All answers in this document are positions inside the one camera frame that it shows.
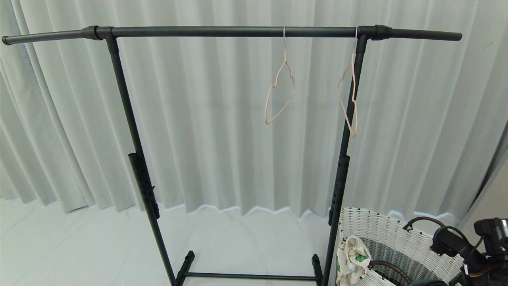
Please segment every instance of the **horizontal bar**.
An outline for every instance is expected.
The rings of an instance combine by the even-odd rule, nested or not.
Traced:
[[[6,45],[64,39],[88,38],[102,40],[113,37],[307,37],[307,38],[359,38],[367,35],[372,40],[388,38],[459,41],[461,33],[401,30],[390,27],[262,27],[262,26],[152,26],[152,27],[98,27],[82,30],[51,32],[21,36],[3,36]]]
[[[289,275],[258,275],[258,274],[229,274],[229,273],[203,273],[187,272],[187,277],[210,277],[210,278],[240,278],[240,279],[265,279],[265,280],[299,280],[317,281],[315,276],[289,276]]]

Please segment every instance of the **white cloth with green print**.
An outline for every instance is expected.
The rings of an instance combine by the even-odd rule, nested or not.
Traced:
[[[349,286],[365,276],[370,263],[370,253],[362,240],[350,236],[337,249],[337,281],[339,286]]]

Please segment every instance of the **laundry basket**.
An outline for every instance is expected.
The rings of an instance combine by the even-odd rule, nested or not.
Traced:
[[[385,215],[358,208],[344,208],[340,212],[339,239],[359,237],[373,261],[381,261],[355,285],[407,285],[412,280],[438,279],[449,282],[463,264],[458,255],[439,256],[432,250],[432,236],[419,230],[404,230],[404,222]],[[395,271],[391,265],[398,267]]]

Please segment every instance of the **wire hanger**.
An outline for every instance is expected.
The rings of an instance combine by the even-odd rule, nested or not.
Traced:
[[[268,96],[266,97],[266,104],[265,104],[265,123],[266,123],[266,125],[272,123],[277,118],[277,116],[279,116],[284,111],[286,106],[289,104],[289,102],[291,101],[291,99],[295,95],[295,79],[293,78],[293,75],[291,74],[291,68],[289,67],[289,64],[288,64],[288,58],[287,58],[287,52],[286,52],[285,26],[284,26],[284,29],[282,30],[282,36],[284,37],[284,62],[282,62],[282,65],[280,66],[279,72],[277,72],[277,75],[275,76],[275,84],[270,87],[270,89],[268,90]],[[268,120],[268,118],[267,118],[268,102],[270,101],[270,96],[272,95],[272,90],[277,87],[277,84],[278,84],[278,81],[279,81],[279,75],[280,75],[280,72],[282,71],[282,69],[284,68],[284,65],[286,67],[288,67],[289,78],[293,82],[293,92],[291,92],[291,96],[289,97],[289,100],[286,102],[284,107],[272,119]]]
[[[358,28],[355,27],[355,39],[357,37],[358,37]],[[353,48],[353,54],[351,55],[351,65],[348,65],[347,68],[344,70],[344,73],[342,74],[342,77],[339,80],[339,84],[337,85],[337,94],[339,96],[340,105],[342,106],[342,110],[344,111],[347,127],[350,130],[350,134],[352,137],[355,137],[358,134],[358,107],[357,107],[356,98],[355,98],[355,93],[356,93],[356,76],[355,76],[355,55],[356,55],[355,53],[356,53],[356,51],[355,51],[355,49],[356,49],[356,41],[355,41],[355,46]],[[349,122],[349,119],[347,118],[346,108],[344,107],[344,103],[342,103],[342,99],[340,97],[340,83],[344,80],[344,78],[346,76],[346,72],[349,68],[351,68],[351,70],[353,71],[353,95],[351,96],[351,102],[355,106],[354,121],[356,122],[356,124],[355,124],[354,131],[352,130],[353,128],[351,127],[351,123]]]

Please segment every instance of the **vertical post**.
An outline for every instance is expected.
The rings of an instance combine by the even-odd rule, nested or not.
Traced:
[[[362,71],[362,63],[363,63],[363,54],[365,53],[365,49],[367,47],[368,37],[363,35],[358,38],[356,44],[356,58],[354,65],[354,73],[355,73],[355,97],[358,93],[358,83],[360,81],[360,73]],[[353,113],[355,112],[355,107],[352,102],[353,96],[353,80],[351,80],[350,87],[350,95],[349,100],[347,102],[347,111],[346,115],[349,119],[349,122],[353,122]],[[344,189],[346,185],[346,177],[347,177],[347,169],[349,167],[350,157],[347,155],[347,146],[349,144],[350,138],[350,130],[347,127],[347,123],[344,122],[344,131],[342,132],[342,143],[340,145],[340,155],[339,162],[337,167],[337,175],[335,177],[335,186],[333,188],[333,198],[332,198],[332,209],[330,211],[329,225],[330,229],[330,237],[328,239],[328,249],[326,251],[326,260],[325,260],[325,270],[323,272],[323,283],[322,286],[328,285],[328,279],[330,278],[330,270],[332,268],[332,261],[335,250],[335,240],[337,239],[337,229],[339,227],[339,217],[340,217],[340,208],[342,207],[342,199],[344,197]]]
[[[168,253],[166,252],[161,230],[157,223],[157,219],[159,217],[158,206],[153,196],[153,187],[150,181],[150,176],[148,174],[148,167],[146,166],[143,148],[141,147],[141,139],[139,138],[138,127],[136,126],[136,120],[134,118],[134,112],[132,110],[129,92],[127,91],[127,84],[123,74],[118,43],[116,42],[116,38],[111,35],[106,37],[106,42],[108,43],[111,62],[113,63],[116,82],[118,84],[118,90],[120,91],[120,97],[122,99],[123,110],[125,111],[127,124],[129,125],[132,141],[134,143],[134,150],[136,151],[135,153],[129,154],[129,160],[131,161],[134,175],[136,177],[136,182],[138,183],[138,188],[141,192],[143,204],[146,209],[146,214],[148,215],[148,220],[150,221],[150,226],[152,227],[155,241],[157,242],[159,252],[161,253],[162,261],[169,277],[169,282],[171,283],[171,286],[177,286],[175,274],[171,268],[171,263],[169,261]]]

